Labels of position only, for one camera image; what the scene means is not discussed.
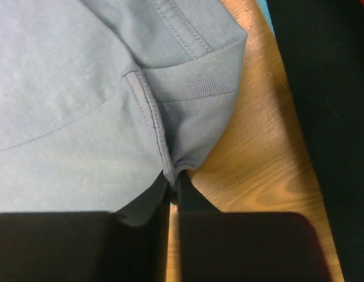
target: wooden surface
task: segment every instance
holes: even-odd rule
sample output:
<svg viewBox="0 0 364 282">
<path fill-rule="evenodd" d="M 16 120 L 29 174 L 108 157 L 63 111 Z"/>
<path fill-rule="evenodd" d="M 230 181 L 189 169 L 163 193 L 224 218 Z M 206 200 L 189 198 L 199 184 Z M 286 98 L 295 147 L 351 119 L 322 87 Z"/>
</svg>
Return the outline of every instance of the wooden surface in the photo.
<svg viewBox="0 0 364 282">
<path fill-rule="evenodd" d="M 300 212 L 316 228 L 334 282 L 343 281 L 275 38 L 254 0 L 223 0 L 248 32 L 237 107 L 193 184 L 225 212 Z M 178 282 L 175 209 L 167 281 Z"/>
</svg>

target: gray shirt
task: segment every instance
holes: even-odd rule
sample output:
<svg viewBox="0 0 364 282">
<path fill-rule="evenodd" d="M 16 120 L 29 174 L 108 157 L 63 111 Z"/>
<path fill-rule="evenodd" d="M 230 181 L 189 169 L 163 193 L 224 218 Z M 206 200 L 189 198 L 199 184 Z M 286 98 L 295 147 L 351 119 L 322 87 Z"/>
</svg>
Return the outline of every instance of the gray shirt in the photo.
<svg viewBox="0 0 364 282">
<path fill-rule="evenodd" d="M 0 1 L 0 212 L 115 211 L 199 167 L 245 40 L 218 0 Z"/>
</svg>

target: black strip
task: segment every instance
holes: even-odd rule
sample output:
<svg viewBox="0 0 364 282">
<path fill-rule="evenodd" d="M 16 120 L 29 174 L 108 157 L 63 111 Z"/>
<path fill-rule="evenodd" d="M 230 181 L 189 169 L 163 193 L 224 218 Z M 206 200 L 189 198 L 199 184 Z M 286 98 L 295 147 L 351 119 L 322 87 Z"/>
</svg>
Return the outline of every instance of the black strip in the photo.
<svg viewBox="0 0 364 282">
<path fill-rule="evenodd" d="M 345 281 L 364 281 L 364 8 L 268 0 Z"/>
</svg>

